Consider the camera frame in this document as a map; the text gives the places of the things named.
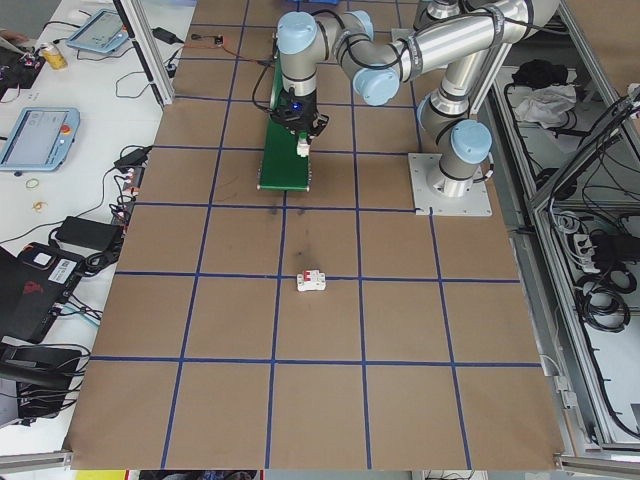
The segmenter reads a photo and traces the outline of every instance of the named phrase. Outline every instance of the green conveyor belt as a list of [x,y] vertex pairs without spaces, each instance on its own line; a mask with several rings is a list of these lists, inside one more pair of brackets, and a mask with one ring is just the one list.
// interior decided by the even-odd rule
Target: green conveyor belt
[[[271,92],[271,108],[276,106],[282,89],[280,61]],[[297,139],[286,128],[269,118],[258,188],[265,190],[309,190],[309,157],[296,153]]]

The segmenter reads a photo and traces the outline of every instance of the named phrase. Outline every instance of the red logo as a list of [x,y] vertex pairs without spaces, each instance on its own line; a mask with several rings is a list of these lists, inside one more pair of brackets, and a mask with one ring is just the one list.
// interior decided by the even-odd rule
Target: red logo
[[28,295],[30,293],[44,293],[44,288],[42,288],[42,286],[39,283],[36,282],[27,282],[24,284],[24,289],[22,290],[22,293],[24,295]]

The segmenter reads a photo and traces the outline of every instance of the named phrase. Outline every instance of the cardboard surface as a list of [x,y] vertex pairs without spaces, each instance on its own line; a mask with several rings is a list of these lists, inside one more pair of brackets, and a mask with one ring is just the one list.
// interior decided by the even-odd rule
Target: cardboard surface
[[640,13],[637,2],[611,0],[607,12],[596,2],[566,0],[578,26],[605,75],[618,94],[626,95],[630,83],[638,83],[640,65],[636,61],[640,39],[633,22]]
[[[379,28],[413,17],[393,1],[336,10],[348,3]],[[73,468],[553,468],[562,443],[495,196],[488,219],[413,212],[405,154],[433,150],[415,106],[442,72],[372,108],[321,64],[331,121],[311,191],[255,189],[267,122],[248,59],[298,8],[318,5],[198,3],[190,32],[245,58],[184,52],[73,418]],[[327,290],[299,293],[295,275],[315,268]]]

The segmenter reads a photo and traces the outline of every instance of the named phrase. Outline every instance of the white desk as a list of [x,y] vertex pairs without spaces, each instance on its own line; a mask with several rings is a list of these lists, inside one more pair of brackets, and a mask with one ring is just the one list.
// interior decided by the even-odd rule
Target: white desk
[[[193,6],[172,4],[168,0],[146,0],[145,11],[152,27],[162,26],[178,37],[186,36]],[[62,0],[52,20],[78,22],[71,12],[77,9],[89,13],[104,8],[104,4],[80,0]],[[68,36],[73,28],[52,24],[42,33],[39,42],[52,41]],[[131,43],[127,42],[115,55],[120,54]],[[158,43],[164,59],[179,48],[178,44]],[[133,50],[122,58],[100,62],[78,61],[76,51],[58,45],[69,66],[54,71],[46,65],[33,87],[23,90],[11,103],[0,104],[0,135],[7,135],[24,107],[75,107],[80,111],[81,123],[65,163],[53,173],[25,173],[15,177],[12,173],[0,174],[0,241],[28,231],[36,225],[63,220],[68,215],[77,215],[100,203],[101,179],[106,170],[118,159],[122,147],[129,144],[151,145],[156,135],[162,110],[150,89],[138,99],[120,99],[115,96],[115,82],[123,75],[141,70]],[[81,58],[92,56],[82,52]],[[131,76],[122,83],[121,94],[132,95],[145,86],[143,74]],[[9,91],[5,100],[13,98]],[[36,178],[39,186],[28,190],[26,181]],[[109,222],[111,214],[108,204],[115,199],[116,187],[107,176],[105,180],[105,202],[102,207],[85,218]],[[40,212],[34,203],[44,202]],[[46,243],[48,232],[53,227],[44,227],[16,241],[2,245],[17,254],[32,241]],[[83,279],[76,295],[94,308],[101,309],[107,298],[115,268],[112,266],[95,278]],[[96,328],[82,318],[73,316],[57,320],[43,343],[80,343],[91,348]],[[71,420],[73,408],[62,412],[55,419],[39,419],[31,427],[9,426],[0,429],[0,456],[28,453],[43,453],[59,450]]]

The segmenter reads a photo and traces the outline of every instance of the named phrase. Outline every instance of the hand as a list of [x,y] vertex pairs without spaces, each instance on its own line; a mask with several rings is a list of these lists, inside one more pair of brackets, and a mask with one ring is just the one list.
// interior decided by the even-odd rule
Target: hand
[[29,41],[29,37],[23,35],[18,32],[14,32],[12,30],[2,30],[0,31],[0,37],[8,40],[11,43],[22,43]]

